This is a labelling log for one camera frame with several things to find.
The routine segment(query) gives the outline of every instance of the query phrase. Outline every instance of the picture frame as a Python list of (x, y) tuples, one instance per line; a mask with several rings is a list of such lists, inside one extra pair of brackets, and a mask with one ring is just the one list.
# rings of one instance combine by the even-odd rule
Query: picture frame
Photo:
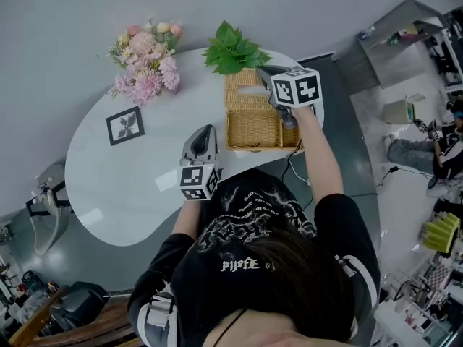
[(111, 146), (145, 134), (139, 107), (133, 107), (108, 117), (106, 126)]

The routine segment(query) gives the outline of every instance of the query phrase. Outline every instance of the person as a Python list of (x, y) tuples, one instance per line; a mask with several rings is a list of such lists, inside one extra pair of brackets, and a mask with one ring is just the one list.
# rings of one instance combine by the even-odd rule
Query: person
[(452, 179), (463, 169), (463, 101), (457, 100), (450, 107), (454, 122), (438, 129), (439, 141), (411, 142), (396, 139), (392, 134), (384, 138), (389, 161), (408, 166), (435, 176)]
[(316, 226), (258, 170), (221, 182), (206, 211), (185, 201), (129, 300), (147, 346), (344, 346), (376, 305), (378, 261), (359, 208), (310, 107), (293, 114)]

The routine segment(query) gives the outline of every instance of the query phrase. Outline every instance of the jeans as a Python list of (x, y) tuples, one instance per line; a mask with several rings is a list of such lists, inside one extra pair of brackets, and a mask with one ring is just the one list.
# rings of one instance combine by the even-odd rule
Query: jeans
[(388, 159), (392, 163), (416, 168), (434, 176), (434, 142), (411, 142), (405, 139), (395, 139), (389, 146)]

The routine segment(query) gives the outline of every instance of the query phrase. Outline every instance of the flower bouquet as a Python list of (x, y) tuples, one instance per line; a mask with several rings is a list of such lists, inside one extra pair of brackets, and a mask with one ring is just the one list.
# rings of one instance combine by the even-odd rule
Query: flower bouquet
[(129, 26), (109, 48), (108, 56), (125, 70), (116, 76), (111, 91), (113, 97), (122, 93), (141, 107), (159, 95), (163, 87), (176, 93), (180, 76), (171, 55), (182, 31), (177, 23), (154, 26), (151, 20), (142, 27)]

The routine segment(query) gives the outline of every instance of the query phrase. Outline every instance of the white wall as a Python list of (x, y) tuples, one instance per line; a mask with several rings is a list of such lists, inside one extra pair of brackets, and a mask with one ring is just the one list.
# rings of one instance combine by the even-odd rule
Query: white wall
[[(205, 46), (225, 18), (263, 47), (301, 59), (345, 46), (401, 1), (0, 0), (0, 215), (20, 208), (34, 176), (66, 155), (117, 73), (105, 55), (125, 25), (150, 15), (181, 20), (187, 49)], [(463, 4), (419, 1), (441, 12)]]

